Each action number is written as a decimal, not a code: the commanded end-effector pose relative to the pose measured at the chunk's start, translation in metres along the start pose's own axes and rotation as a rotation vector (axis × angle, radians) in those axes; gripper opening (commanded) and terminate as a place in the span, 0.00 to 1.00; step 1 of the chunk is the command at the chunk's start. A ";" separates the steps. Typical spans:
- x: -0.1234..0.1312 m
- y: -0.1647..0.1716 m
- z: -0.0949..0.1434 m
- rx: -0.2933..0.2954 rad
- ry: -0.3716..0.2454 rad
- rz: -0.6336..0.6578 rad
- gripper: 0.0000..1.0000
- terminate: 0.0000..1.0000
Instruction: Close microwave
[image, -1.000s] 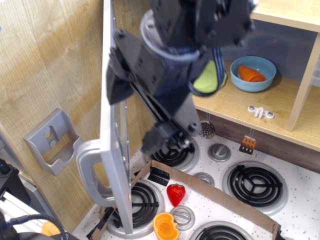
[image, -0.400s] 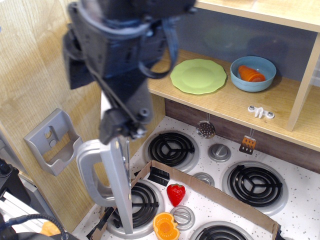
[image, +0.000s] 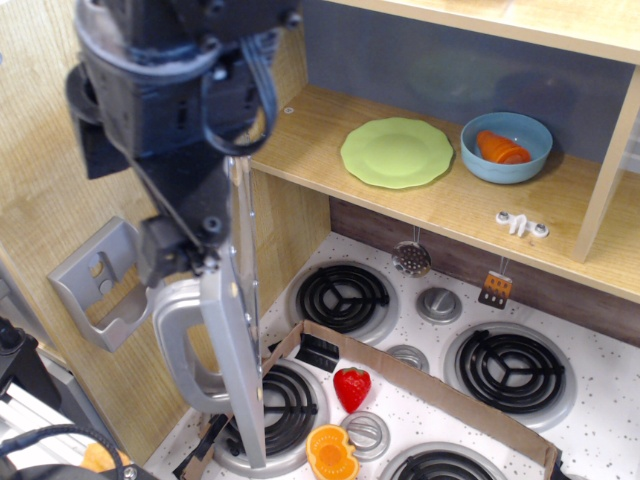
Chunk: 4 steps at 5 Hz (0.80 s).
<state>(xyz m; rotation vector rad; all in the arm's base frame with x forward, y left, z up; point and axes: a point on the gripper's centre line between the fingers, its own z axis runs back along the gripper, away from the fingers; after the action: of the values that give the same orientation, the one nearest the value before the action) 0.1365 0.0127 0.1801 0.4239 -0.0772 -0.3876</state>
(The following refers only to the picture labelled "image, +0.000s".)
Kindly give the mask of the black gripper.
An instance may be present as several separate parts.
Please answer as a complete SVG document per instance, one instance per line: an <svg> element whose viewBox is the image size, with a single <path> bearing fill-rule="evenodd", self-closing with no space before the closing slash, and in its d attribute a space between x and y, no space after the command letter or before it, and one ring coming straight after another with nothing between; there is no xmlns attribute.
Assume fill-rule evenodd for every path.
<svg viewBox="0 0 640 480"><path fill-rule="evenodd" d="M264 53L226 49L140 65L85 49L65 88L87 178L130 168L159 211L140 224L141 282L198 276L230 235L228 158L265 143L241 137L265 113Z"/></svg>

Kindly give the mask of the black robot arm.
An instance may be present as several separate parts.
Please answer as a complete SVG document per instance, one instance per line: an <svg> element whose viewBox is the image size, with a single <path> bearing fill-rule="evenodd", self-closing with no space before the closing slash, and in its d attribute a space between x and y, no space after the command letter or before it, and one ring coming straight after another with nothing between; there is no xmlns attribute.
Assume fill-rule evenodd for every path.
<svg viewBox="0 0 640 480"><path fill-rule="evenodd" d="M296 1L80 1L66 98L89 178L132 169L157 215L140 228L148 286L219 259L227 162L271 135L271 66Z"/></svg>

